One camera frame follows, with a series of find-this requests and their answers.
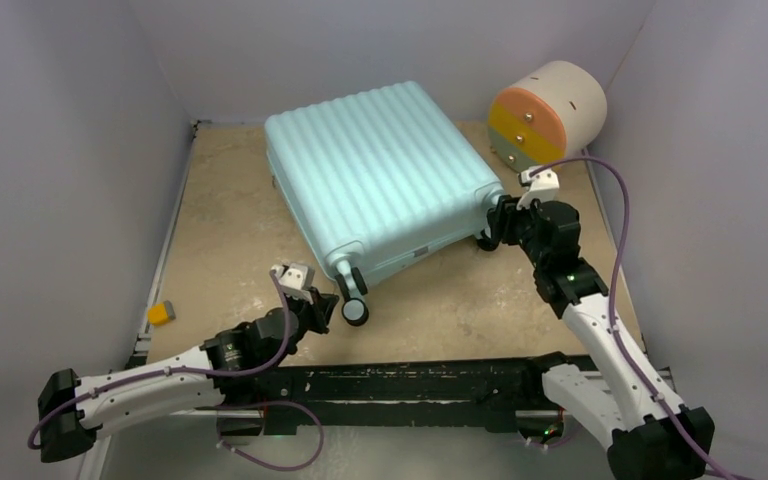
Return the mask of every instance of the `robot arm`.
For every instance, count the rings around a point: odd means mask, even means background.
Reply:
[[[608,318],[608,289],[595,269],[579,256],[578,212],[555,201],[557,175],[551,170],[520,174],[519,198],[503,196],[487,215],[490,234],[479,241],[485,250],[500,243],[517,245],[534,266],[540,297],[582,342],[610,388],[608,396],[571,364],[542,372],[543,393],[577,418],[608,452],[617,479],[698,478],[705,462],[683,441],[665,408],[674,413],[707,453],[714,424],[704,408],[688,409],[656,373],[616,315]],[[657,387],[652,395],[621,352]]]
[[[305,265],[278,265],[272,272],[290,310],[287,346],[282,358],[272,362],[277,366],[284,355],[296,352],[308,331],[328,333],[338,297],[312,287],[314,271]],[[38,402],[41,420],[59,410],[39,427],[42,461],[80,455],[95,440],[140,422],[222,404],[229,391],[251,381],[247,370],[258,369],[279,353],[284,335],[284,311],[276,308],[149,365],[93,377],[78,377],[71,369],[56,372]]]

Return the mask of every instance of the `gray floor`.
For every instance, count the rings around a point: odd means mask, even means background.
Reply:
[[[516,435],[474,428],[326,428],[318,461],[300,472],[277,473],[216,449],[214,420],[166,417],[113,439],[105,480],[331,479],[588,479],[608,480],[605,454],[585,432],[543,454],[515,443]],[[301,462],[316,446],[316,429],[260,437],[246,452],[282,465]]]

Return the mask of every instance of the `beige tabletop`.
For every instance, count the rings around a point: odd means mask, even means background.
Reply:
[[[481,122],[458,125],[509,193],[516,174],[496,158]],[[154,329],[149,361],[198,345],[220,330],[279,305],[269,267],[290,261],[317,266],[280,192],[271,182],[261,127],[199,131],[160,299],[177,319]],[[558,171],[559,200],[581,214],[584,256],[608,283],[614,248],[584,164]],[[478,249],[473,238],[446,247],[371,287],[370,318],[351,327],[339,314],[331,333],[308,334],[284,364],[349,364],[586,353],[537,295],[532,269],[517,247]],[[314,285],[335,293],[321,272]],[[617,308],[640,342],[621,285]]]

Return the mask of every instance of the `yellow drawer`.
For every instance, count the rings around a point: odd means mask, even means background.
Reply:
[[[523,153],[538,163],[549,163],[564,158],[564,151],[552,145],[498,103],[490,107],[487,123]]]

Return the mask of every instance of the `suitcase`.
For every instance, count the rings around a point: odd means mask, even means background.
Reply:
[[[368,288],[486,227],[499,178],[425,91],[400,83],[269,117],[274,181],[343,318]]]

